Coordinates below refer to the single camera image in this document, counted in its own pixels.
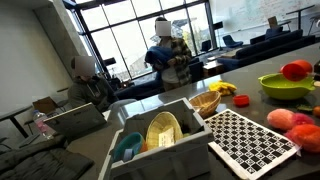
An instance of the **whiteboard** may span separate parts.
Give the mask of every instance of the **whiteboard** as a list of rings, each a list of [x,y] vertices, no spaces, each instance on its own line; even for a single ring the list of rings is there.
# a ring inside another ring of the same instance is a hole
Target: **whiteboard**
[[[298,13],[286,13],[310,5],[315,7],[302,11],[303,15],[320,12],[320,0],[210,0],[214,22],[223,21],[225,33],[268,24],[268,18],[278,21],[297,18]]]

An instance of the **green bowl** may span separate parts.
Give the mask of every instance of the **green bowl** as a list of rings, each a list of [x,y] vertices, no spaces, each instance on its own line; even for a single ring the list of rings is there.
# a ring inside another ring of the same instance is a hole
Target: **green bowl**
[[[315,90],[312,77],[297,82],[287,80],[281,73],[269,74],[258,78],[263,91],[270,97],[279,100],[295,100]]]

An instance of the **white plastic bin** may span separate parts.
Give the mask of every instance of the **white plastic bin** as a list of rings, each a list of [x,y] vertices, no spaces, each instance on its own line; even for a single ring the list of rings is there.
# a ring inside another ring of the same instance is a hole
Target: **white plastic bin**
[[[113,163],[113,149],[117,144],[132,132],[139,132],[146,138],[151,121],[164,111],[172,113],[180,126],[187,125],[191,129],[191,135],[178,140],[168,148],[155,148],[134,156],[130,161]],[[186,98],[165,104],[128,118],[124,129],[117,131],[106,158],[108,165],[104,179],[176,180],[195,177],[209,171],[207,143],[212,141],[211,129]]]

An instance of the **checkerboard pattern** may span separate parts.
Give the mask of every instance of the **checkerboard pattern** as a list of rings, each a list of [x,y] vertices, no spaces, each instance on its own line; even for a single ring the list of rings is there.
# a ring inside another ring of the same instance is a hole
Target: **checkerboard pattern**
[[[229,109],[205,122],[215,135],[209,145],[233,170],[239,171],[236,174],[248,179],[259,178],[298,151],[284,136]]]

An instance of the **wicker basket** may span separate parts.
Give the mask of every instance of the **wicker basket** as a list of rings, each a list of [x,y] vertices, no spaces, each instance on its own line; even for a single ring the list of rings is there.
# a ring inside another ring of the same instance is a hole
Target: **wicker basket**
[[[203,119],[213,115],[221,100],[218,91],[208,91],[201,93],[189,100],[193,108],[200,114]]]
[[[170,112],[159,113],[152,120],[147,131],[146,143],[148,150],[159,147],[159,134],[170,128],[174,129],[175,142],[183,138],[181,127],[174,115]]]

